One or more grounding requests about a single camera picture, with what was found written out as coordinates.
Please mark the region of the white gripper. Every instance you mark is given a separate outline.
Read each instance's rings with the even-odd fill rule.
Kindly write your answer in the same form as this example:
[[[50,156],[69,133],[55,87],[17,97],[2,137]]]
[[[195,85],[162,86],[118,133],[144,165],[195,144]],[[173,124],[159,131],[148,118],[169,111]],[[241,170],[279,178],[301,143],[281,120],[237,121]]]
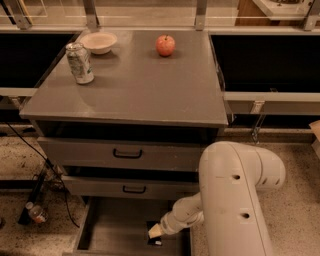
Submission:
[[[149,231],[150,239],[165,235],[173,235],[185,228],[204,221],[201,195],[199,193],[177,200],[172,210],[166,213]]]

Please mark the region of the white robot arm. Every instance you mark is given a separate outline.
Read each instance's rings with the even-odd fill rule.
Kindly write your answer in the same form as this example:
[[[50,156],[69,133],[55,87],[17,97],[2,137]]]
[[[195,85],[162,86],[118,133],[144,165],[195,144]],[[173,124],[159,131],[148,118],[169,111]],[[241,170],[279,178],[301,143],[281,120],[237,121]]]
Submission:
[[[173,235],[202,222],[210,256],[273,256],[257,193],[284,183],[280,157],[257,146],[215,142],[203,151],[198,174],[200,192],[176,201],[148,236]]]

